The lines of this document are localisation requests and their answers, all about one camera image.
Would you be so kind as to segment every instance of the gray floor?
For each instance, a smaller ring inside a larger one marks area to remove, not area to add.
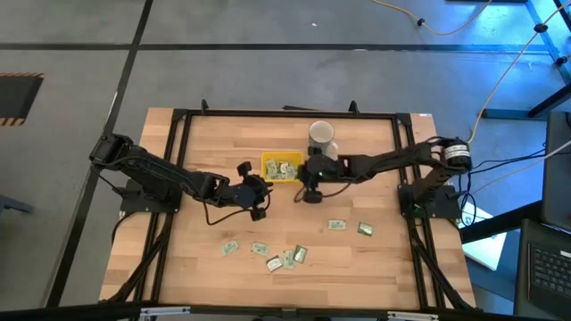
[[[4,0],[0,42],[130,43],[144,2]],[[555,9],[549,0],[534,3],[542,17]],[[443,0],[399,4],[439,30],[459,26],[477,8]],[[533,25],[523,5],[493,5],[463,32],[437,37],[367,0],[163,0],[153,5],[143,42],[522,45]],[[550,32],[567,52],[568,31],[559,16]],[[538,37],[534,43],[542,41]],[[25,125],[0,128],[0,193],[37,209],[32,215],[6,211],[0,217],[1,310],[42,305],[87,173],[87,156],[126,57],[123,51],[0,51],[1,71],[46,74]],[[290,104],[336,111],[356,100],[364,111],[433,113],[440,135],[467,137],[485,97],[514,58],[505,53],[140,52],[115,131],[137,140],[147,108],[196,108],[203,98],[212,108]],[[563,85],[548,55],[526,54],[491,107],[527,109]],[[544,131],[542,122],[484,120],[472,145],[474,161],[535,152],[542,148]],[[475,177],[475,188],[518,166]],[[484,189],[476,195],[477,205],[499,214],[540,199],[541,190],[542,166],[536,166]],[[107,186],[97,187],[63,304],[97,300],[119,202]],[[480,290],[476,295],[478,305],[489,299]],[[487,307],[506,311],[503,303]]]

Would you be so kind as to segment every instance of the wooden tabletop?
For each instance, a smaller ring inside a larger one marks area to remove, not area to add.
[[[140,144],[162,156],[169,133],[172,109],[152,108]],[[417,142],[435,135],[431,115],[412,114]],[[305,152],[309,125],[305,118],[192,118],[184,168],[203,170],[241,182],[236,166],[250,161],[260,173],[262,152]],[[377,119],[327,119],[335,128],[339,153],[369,155],[394,150],[391,123]],[[179,124],[178,136],[182,131]],[[403,145],[406,136],[402,129]],[[175,142],[178,150],[179,139]],[[422,168],[423,175],[429,169]],[[294,203],[300,184],[275,184],[268,217],[252,222],[248,213],[216,226],[207,226],[203,206],[183,197],[175,215],[161,287],[160,302],[186,305],[251,307],[303,307],[344,309],[417,309],[418,296],[410,241],[401,218],[396,186],[398,171],[376,175],[352,185],[321,204]],[[321,184],[323,193],[341,188]],[[209,206],[211,220],[235,208]],[[101,299],[113,295],[139,262],[149,214],[127,219],[117,232],[103,281]],[[347,230],[331,231],[327,221],[347,221]],[[359,222],[375,227],[372,236],[357,233]],[[466,260],[458,231],[449,222],[432,219],[438,263],[462,298],[474,305]],[[239,250],[222,256],[221,246],[237,240]],[[266,259],[250,251],[253,242],[269,245],[269,256],[282,255],[299,244],[308,249],[303,264],[273,273]],[[150,296],[152,273],[145,298]],[[430,274],[424,276],[429,302],[434,305]]]

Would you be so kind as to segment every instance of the yellow container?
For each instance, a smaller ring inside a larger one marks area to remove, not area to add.
[[[290,162],[294,165],[295,170],[303,164],[303,154],[300,152],[263,152],[261,154],[261,177],[266,182],[272,183],[296,183],[300,182],[299,179],[267,179],[266,161],[274,160],[279,166],[282,161]]]

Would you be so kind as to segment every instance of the dollar bill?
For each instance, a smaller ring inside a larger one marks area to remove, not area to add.
[[[269,246],[266,244],[254,242],[252,245],[252,252],[267,257],[269,254]]]
[[[277,175],[277,164],[275,160],[266,160],[266,171],[268,175]]]
[[[342,219],[329,219],[329,229],[343,231],[347,229],[347,224]]]
[[[282,260],[279,259],[278,255],[276,255],[275,257],[266,261],[266,266],[268,266],[269,272],[274,272],[275,270],[282,267]]]
[[[236,240],[232,240],[232,241],[222,245],[222,255],[223,256],[227,256],[228,254],[230,254],[236,250],[238,250],[238,242],[236,242]]]
[[[303,246],[295,246],[294,261],[303,263],[305,261],[305,256],[307,255],[307,249]]]
[[[284,251],[284,268],[294,269],[294,252]]]
[[[279,172],[285,174],[287,172],[287,168],[290,165],[291,165],[291,163],[288,163],[288,162],[284,162],[284,161],[280,162],[279,163]]]
[[[297,169],[295,169],[292,163],[287,164],[287,169],[285,169],[285,175],[289,179],[296,179],[297,178]]]
[[[361,233],[366,236],[371,236],[373,234],[373,226],[367,223],[360,222],[359,228],[357,228],[357,233]]]

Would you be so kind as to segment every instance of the white cup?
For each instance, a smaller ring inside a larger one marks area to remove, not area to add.
[[[333,141],[335,130],[324,120],[315,121],[310,125],[310,147],[319,148],[327,157],[337,159],[337,144]]]

